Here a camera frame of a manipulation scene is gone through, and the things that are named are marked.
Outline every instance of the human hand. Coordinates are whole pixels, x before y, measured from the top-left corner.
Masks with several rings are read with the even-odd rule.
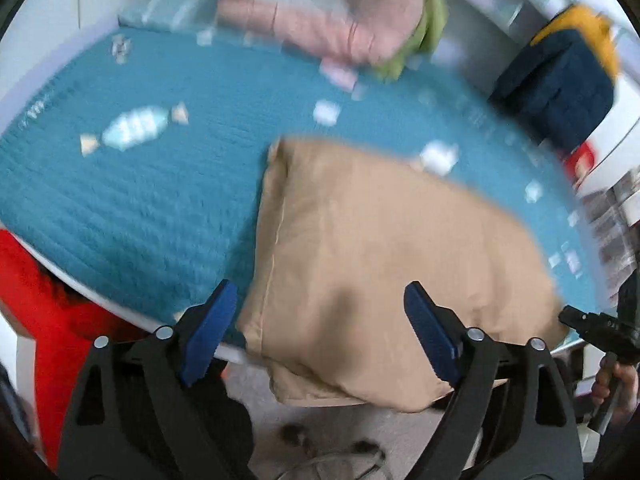
[[[621,365],[616,362],[612,366],[610,357],[604,356],[600,361],[600,371],[591,387],[593,402],[599,406],[610,396],[609,381],[611,374],[620,379],[620,398],[614,412],[614,417],[628,416],[636,410],[638,405],[638,372],[633,366]]]

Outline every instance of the folded beige cloth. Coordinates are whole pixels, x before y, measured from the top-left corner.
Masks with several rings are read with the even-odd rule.
[[[278,400],[418,412],[445,395],[404,314],[413,280],[497,340],[566,335],[543,257],[509,214],[401,160],[310,137],[272,146],[238,327]]]

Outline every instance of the quilted blue fabric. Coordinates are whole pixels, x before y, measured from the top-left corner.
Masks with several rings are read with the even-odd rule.
[[[530,228],[567,303],[589,312],[602,306],[601,271],[555,157],[452,74],[427,62],[394,84],[362,74],[356,99],[319,73],[316,60],[276,44],[224,32],[210,46],[194,36],[120,32],[132,41],[126,64],[111,56],[111,38],[98,42],[0,138],[0,220],[101,295],[173,323],[175,312],[203,303],[228,278],[242,304],[266,150],[291,133],[402,157],[431,140],[457,145],[449,178]],[[321,100],[339,107],[335,126],[314,120]],[[172,123],[126,152],[102,146],[81,155],[81,134],[100,134],[133,108],[178,102],[188,126]]]

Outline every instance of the red object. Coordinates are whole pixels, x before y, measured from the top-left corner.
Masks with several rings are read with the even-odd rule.
[[[596,164],[596,157],[588,140],[585,140],[567,157],[564,168],[572,182],[581,182]]]
[[[92,341],[145,332],[88,300],[68,297],[8,232],[0,230],[0,300],[36,340],[35,395],[42,445],[56,470],[66,406]]]

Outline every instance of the yellow fabric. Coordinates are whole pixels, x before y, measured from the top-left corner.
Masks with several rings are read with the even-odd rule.
[[[445,0],[424,0],[420,22],[402,48],[388,61],[376,65],[376,73],[385,80],[397,80],[406,58],[415,52],[433,52],[440,41],[449,11]]]
[[[614,80],[620,72],[620,62],[618,54],[616,54],[616,46],[610,37],[611,22],[601,14],[594,14],[587,6],[569,7],[540,30],[531,40],[531,45],[535,45],[550,34],[566,28],[574,28],[580,32],[607,75]]]

